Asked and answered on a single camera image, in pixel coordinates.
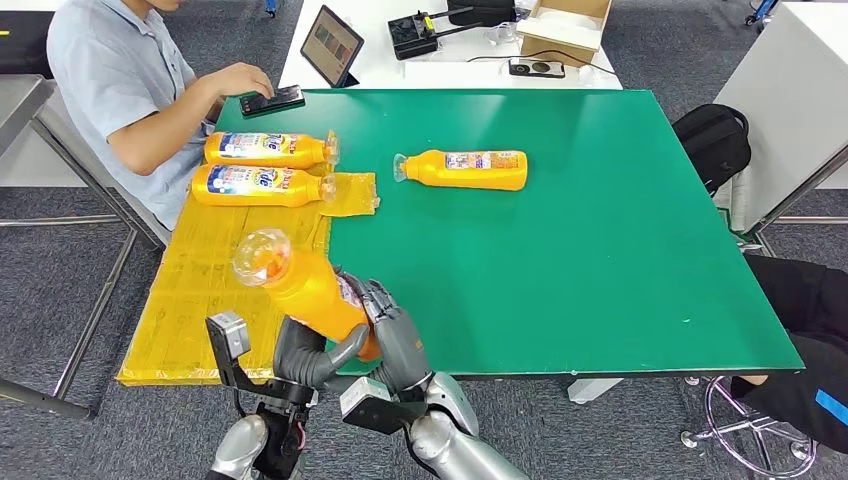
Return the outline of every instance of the yellow plastic sheet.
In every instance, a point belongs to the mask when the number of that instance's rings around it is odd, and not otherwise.
[[[370,215],[373,173],[337,173],[336,199],[300,208],[209,207],[189,195],[150,288],[117,379],[124,385],[220,383],[206,317],[233,310],[247,322],[251,351],[239,362],[248,376],[271,377],[283,312],[265,291],[236,281],[230,259],[239,241],[260,228],[286,232],[295,248],[326,252],[329,216]]]

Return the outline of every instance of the gray carpet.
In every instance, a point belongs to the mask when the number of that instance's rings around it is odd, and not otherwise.
[[[279,78],[299,2],[269,19],[261,2],[195,0],[166,16],[198,73],[235,61]],[[628,88],[652,89],[676,119],[710,101],[755,39],[744,0],[616,0],[604,46]],[[798,213],[846,214],[845,192],[817,192]],[[84,189],[0,189],[0,217],[104,213]],[[48,389],[62,370],[125,235],[120,225],[0,229],[0,375]],[[774,226],[780,256],[848,269],[848,227]],[[70,398],[98,404],[74,421],[0,401],[0,479],[202,478],[236,419],[221,387],[126,388],[123,357],[160,255],[133,249]],[[483,437],[534,479],[742,479],[707,445],[678,434],[703,426],[703,385],[626,380],[598,401],[566,399],[568,379],[463,382]],[[309,423],[308,478],[424,479],[399,437],[354,429],[324,398]],[[742,448],[750,442],[740,439]],[[848,460],[823,452],[806,478],[844,479]]]

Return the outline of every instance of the green table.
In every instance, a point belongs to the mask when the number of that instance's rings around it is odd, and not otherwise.
[[[646,91],[318,90],[221,130],[341,141],[382,204],[330,259],[382,281],[459,376],[766,372],[803,364]],[[520,192],[396,183],[392,157],[519,149]],[[353,365],[349,372],[361,371]]]

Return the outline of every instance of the black pants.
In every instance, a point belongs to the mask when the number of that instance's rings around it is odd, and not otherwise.
[[[733,397],[848,453],[848,274],[795,260],[746,259],[807,368],[772,373],[760,386],[734,378]]]

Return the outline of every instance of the tablet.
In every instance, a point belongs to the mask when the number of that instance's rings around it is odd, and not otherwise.
[[[352,84],[348,72],[363,43],[362,37],[324,5],[309,29],[300,53],[330,86],[344,87]]]

